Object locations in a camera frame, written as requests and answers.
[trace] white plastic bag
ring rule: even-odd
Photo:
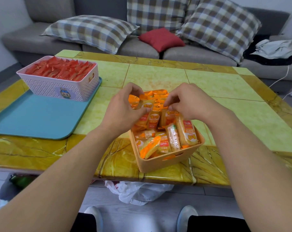
[[[114,185],[112,181],[105,181],[105,186],[114,194],[119,195],[121,202],[139,206],[156,200],[165,191],[170,191],[174,187],[170,184],[144,182],[119,182]]]

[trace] white wall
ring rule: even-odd
[[[292,13],[292,0],[231,0],[241,6]]]
[[[31,23],[24,0],[0,0],[0,37]],[[0,71],[16,62],[0,40]]]

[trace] coffee table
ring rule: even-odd
[[[0,170],[41,173],[97,127],[111,97],[129,81],[146,90],[171,91],[182,82],[196,83],[222,105],[233,110],[292,171],[292,108],[246,68],[176,62],[63,50],[60,57],[94,60],[103,82],[74,133],[63,140],[0,135]],[[0,111],[28,87],[19,80],[0,93]],[[125,133],[107,149],[94,178],[153,183],[229,186],[214,139],[200,121],[193,121],[206,139],[187,161],[142,174]]]

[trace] white cloth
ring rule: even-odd
[[[252,54],[268,59],[284,58],[292,56],[292,40],[269,41],[263,40],[255,45],[256,51]]]

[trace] cartoon sticker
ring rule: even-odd
[[[75,99],[76,97],[75,93],[66,87],[56,87],[55,91],[59,96],[65,99]]]

